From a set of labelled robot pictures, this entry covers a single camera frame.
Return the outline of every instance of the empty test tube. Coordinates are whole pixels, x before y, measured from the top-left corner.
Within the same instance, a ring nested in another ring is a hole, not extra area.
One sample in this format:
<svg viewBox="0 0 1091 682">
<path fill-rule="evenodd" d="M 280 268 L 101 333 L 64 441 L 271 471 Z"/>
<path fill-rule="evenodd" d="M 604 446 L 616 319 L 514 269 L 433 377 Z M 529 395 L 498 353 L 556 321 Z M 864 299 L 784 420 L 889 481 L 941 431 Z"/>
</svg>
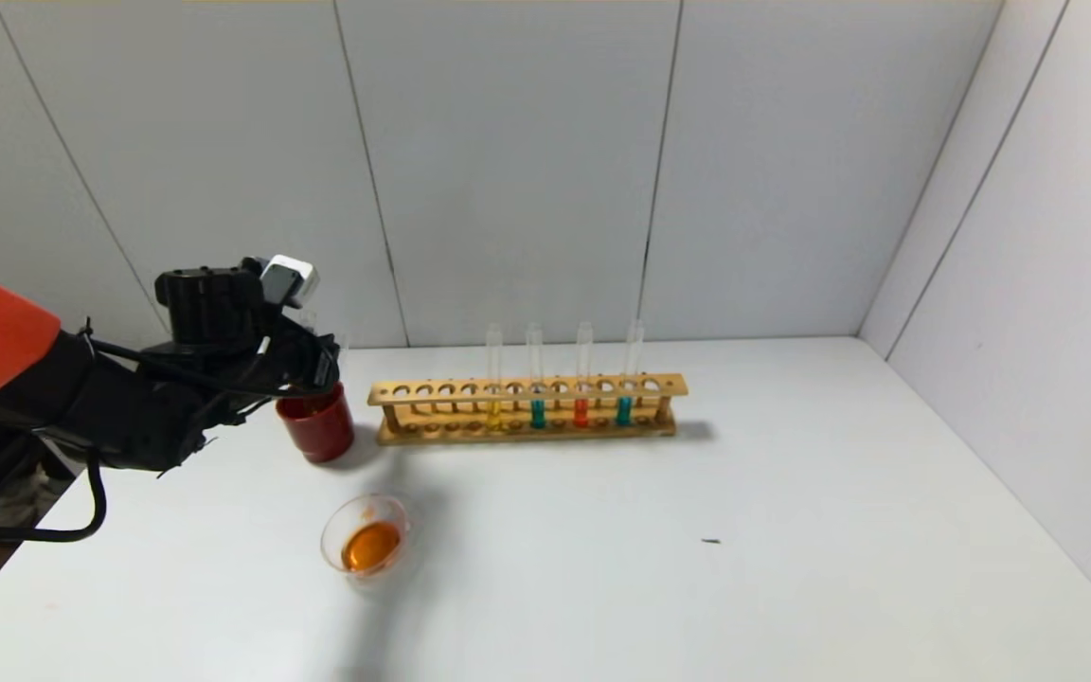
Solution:
<svg viewBox="0 0 1091 682">
<path fill-rule="evenodd" d="M 625 335 L 625 368 L 622 372 L 622 388 L 627 388 L 627 381 L 637 385 L 637 366 L 643 359 L 643 336 L 644 325 L 642 320 L 634 320 L 628 325 L 628 333 Z M 618 398 L 618 427 L 628 427 L 631 421 L 631 407 L 634 398 L 623 396 Z"/>
<path fill-rule="evenodd" d="M 503 356 L 503 327 L 499 323 L 485 328 L 485 383 L 489 393 L 500 394 L 503 388 L 503 372 L 501 362 Z M 485 427 L 497 431 L 503 427 L 499 419 L 499 400 L 491 400 L 485 407 Z"/>
<path fill-rule="evenodd" d="M 579 333 L 575 336 L 575 424 L 588 427 L 588 398 L 582 397 L 590 388 L 592 379 L 592 323 L 579 323 Z"/>
<path fill-rule="evenodd" d="M 528 345 L 528 388 L 532 393 L 541 393 L 546 385 L 542 383 L 542 325 L 536 322 L 525 330 L 525 344 Z M 546 400 L 533 398 L 532 403 L 532 428 L 546 428 Z"/>
</svg>

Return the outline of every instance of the wall panel seam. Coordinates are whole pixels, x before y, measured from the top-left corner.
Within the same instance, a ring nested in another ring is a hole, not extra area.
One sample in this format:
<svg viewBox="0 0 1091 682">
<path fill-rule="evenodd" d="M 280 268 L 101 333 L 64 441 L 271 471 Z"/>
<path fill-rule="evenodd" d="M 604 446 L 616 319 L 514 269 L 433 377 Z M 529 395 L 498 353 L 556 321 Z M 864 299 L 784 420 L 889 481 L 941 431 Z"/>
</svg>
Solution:
<svg viewBox="0 0 1091 682">
<path fill-rule="evenodd" d="M 411 347 L 411 333 L 406 326 L 406 312 L 403 311 L 403 294 L 398 289 L 398 272 L 394 268 L 394 252 L 391 251 L 391 238 L 385 231 L 385 215 L 382 213 L 381 194 L 376 193 L 376 174 L 373 172 L 373 156 L 369 153 L 369 135 L 364 132 L 364 119 L 360 113 L 360 98 L 356 94 L 356 79 L 351 75 L 351 60 L 348 57 L 348 44 L 343 38 L 343 19 L 339 17 L 338 0 L 331 0 L 334 10 L 334 25 L 339 32 L 339 50 L 343 51 L 343 68 L 348 75 L 348 87 L 351 89 L 351 105 L 356 108 L 356 124 L 360 128 L 360 143 L 364 147 L 364 164 L 369 168 L 369 182 L 373 189 L 373 204 L 376 204 L 376 224 L 382 228 L 382 244 L 385 244 L 385 262 L 389 264 L 391 280 L 394 283 L 394 299 L 398 302 L 398 320 L 403 322 L 403 340 Z"/>
<path fill-rule="evenodd" d="M 663 95 L 663 122 L 659 127 L 659 153 L 655 159 L 655 184 L 650 189 L 650 208 L 646 217 L 646 242 L 643 246 L 643 276 L 637 284 L 636 319 L 643 316 L 643 301 L 646 298 L 646 264 L 650 256 L 650 235 L 655 232 L 655 208 L 659 200 L 659 174 L 663 169 L 663 143 L 668 135 L 668 112 L 671 111 L 671 86 L 676 79 L 676 55 L 680 52 L 680 23 L 684 21 L 685 0 L 676 3 L 676 33 L 671 39 L 671 65 L 668 68 L 668 89 Z"/>
<path fill-rule="evenodd" d="M 157 301 L 152 297 L 151 290 L 147 288 L 146 284 L 142 282 L 142 276 L 139 275 L 137 267 L 133 266 L 133 261 L 129 260 L 129 254 L 125 252 L 125 248 L 121 247 L 120 239 L 117 238 L 116 230 L 112 230 L 110 222 L 108 222 L 107 213 L 104 213 L 104 207 L 99 206 L 98 199 L 95 198 L 95 191 L 91 190 L 91 184 L 87 182 L 86 176 L 83 176 L 83 169 L 79 168 L 77 160 L 74 159 L 74 153 L 70 151 L 70 145 L 65 142 L 65 137 L 61 134 L 61 129 L 57 125 L 57 120 L 53 118 L 53 113 L 48 109 L 48 104 L 45 103 L 45 97 L 39 92 L 39 85 L 36 85 L 36 79 L 33 77 L 32 71 L 27 68 L 25 58 L 23 58 L 23 51 L 19 50 L 19 44 L 14 39 L 14 35 L 11 33 L 11 26 L 8 26 L 8 19 L 3 16 L 3 8 L 0 8 L 0 26 L 3 27 L 3 33 L 8 36 L 8 41 L 11 44 L 11 50 L 16 56 L 19 61 L 19 68 L 23 69 L 23 74 L 27 79 L 27 83 L 32 86 L 33 94 L 36 96 L 36 100 L 39 103 L 39 108 L 45 112 L 45 118 L 48 119 L 48 124 L 52 128 L 53 134 L 57 135 L 57 142 L 61 144 L 61 151 L 65 153 L 65 158 L 70 160 L 70 167 L 74 169 L 74 175 L 79 178 L 79 183 L 83 187 L 83 191 L 86 191 L 87 199 L 91 200 L 91 205 L 95 207 L 96 215 L 99 216 L 100 224 L 104 225 L 104 229 L 107 230 L 108 237 L 111 238 L 111 242 L 117 247 L 117 251 L 121 259 L 124 259 L 127 266 L 129 266 L 129 272 L 133 273 L 133 280 L 137 284 L 139 288 L 142 290 L 142 297 L 146 297 L 146 301 L 151 306 L 151 310 L 154 312 L 155 318 L 159 321 L 166 333 L 170 333 L 170 327 L 168 326 L 168 321 L 166 315 L 159 310 Z"/>
<path fill-rule="evenodd" d="M 980 193 L 983 191 L 983 186 L 987 184 L 987 178 L 992 175 L 992 168 L 995 167 L 996 159 L 1000 158 L 1000 151 L 1004 149 L 1005 142 L 1008 142 L 1008 134 L 1012 133 L 1014 124 L 1017 122 L 1017 118 L 1021 116 L 1021 109 L 1026 106 L 1026 97 L 1030 95 L 1030 91 L 1033 89 L 1034 82 L 1038 81 L 1038 73 L 1043 69 L 1043 61 L 1046 60 L 1046 53 L 1050 52 L 1052 48 L 1052 43 L 1055 43 L 1055 35 L 1059 31 L 1059 25 L 1064 22 L 1064 16 L 1068 11 L 1068 5 L 1072 3 L 1072 0 L 1065 0 L 1064 8 L 1059 9 L 1058 15 L 1055 17 L 1055 25 L 1052 26 L 1052 33 L 1046 36 L 1046 44 L 1043 45 L 1043 51 L 1038 57 L 1038 63 L 1034 64 L 1033 73 L 1030 73 L 1030 80 L 1026 83 L 1026 89 L 1022 91 L 1021 98 L 1017 100 L 1017 106 L 1012 110 L 1012 116 L 1008 117 L 1008 124 L 1005 125 L 1004 134 L 1000 135 L 1000 142 L 996 144 L 996 148 L 992 152 L 992 159 L 987 160 L 987 168 L 984 169 L 982 177 L 980 177 L 979 184 L 974 187 L 974 191 L 971 193 L 970 202 L 966 203 L 966 210 L 962 212 L 962 216 L 958 219 L 958 224 L 954 226 L 954 232 L 949 236 L 949 240 L 945 242 L 945 248 L 940 252 L 937 263 L 932 267 L 928 277 L 921 288 L 921 295 L 916 297 L 916 301 L 912 306 L 912 310 L 908 311 L 908 316 L 903 320 L 903 326 L 900 327 L 900 333 L 896 335 L 895 340 L 891 344 L 891 349 L 886 352 L 886 360 L 890 362 L 891 356 L 895 355 L 895 350 L 900 346 L 900 342 L 903 342 L 903 335 L 907 333 L 908 325 L 912 324 L 912 319 L 915 316 L 916 311 L 921 310 L 921 303 L 925 294 L 928 292 L 928 286 L 932 282 L 936 279 L 937 273 L 940 271 L 940 266 L 945 262 L 945 256 L 949 254 L 949 250 L 954 247 L 954 241 L 958 238 L 958 232 L 961 232 L 962 225 L 966 224 L 967 217 L 971 215 L 971 208 L 974 207 L 974 202 L 980 198 Z"/>
</svg>

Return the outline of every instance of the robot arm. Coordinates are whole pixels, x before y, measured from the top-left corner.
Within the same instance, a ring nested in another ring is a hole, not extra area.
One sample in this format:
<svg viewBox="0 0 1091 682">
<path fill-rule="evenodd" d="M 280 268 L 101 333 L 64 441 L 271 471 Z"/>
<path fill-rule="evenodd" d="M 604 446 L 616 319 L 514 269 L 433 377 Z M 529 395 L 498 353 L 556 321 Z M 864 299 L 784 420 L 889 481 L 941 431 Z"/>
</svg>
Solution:
<svg viewBox="0 0 1091 682">
<path fill-rule="evenodd" d="M 142 350 L 89 328 L 62 332 L 51 313 L 0 288 L 0 423 L 52 438 L 74 458 L 172 469 L 204 446 L 207 428 L 242 423 L 267 398 L 333 390 L 334 336 L 284 315 L 316 279 L 311 264 L 284 255 L 166 272 L 154 286 L 172 340 Z"/>
</svg>

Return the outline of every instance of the wooden test tube rack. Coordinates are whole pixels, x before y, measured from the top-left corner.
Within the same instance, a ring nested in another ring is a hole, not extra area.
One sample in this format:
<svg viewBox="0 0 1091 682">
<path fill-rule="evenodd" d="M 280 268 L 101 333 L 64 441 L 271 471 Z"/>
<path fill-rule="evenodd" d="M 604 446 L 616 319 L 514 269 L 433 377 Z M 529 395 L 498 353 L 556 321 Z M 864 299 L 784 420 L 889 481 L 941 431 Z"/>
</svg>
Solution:
<svg viewBox="0 0 1091 682">
<path fill-rule="evenodd" d="M 377 381 L 369 405 L 385 412 L 376 443 L 513 443 L 576 438 L 643 438 L 675 435 L 671 398 L 687 396 L 680 374 L 597 375 L 579 392 L 576 376 L 547 376 L 541 392 L 528 379 L 507 379 L 502 392 L 490 393 L 488 381 Z M 588 427 L 575 424 L 575 400 L 588 400 Z M 632 398 L 631 423 L 618 423 L 619 398 Z M 532 400 L 546 403 L 546 428 L 532 428 Z M 488 427 L 490 403 L 499 402 L 499 428 Z"/>
</svg>

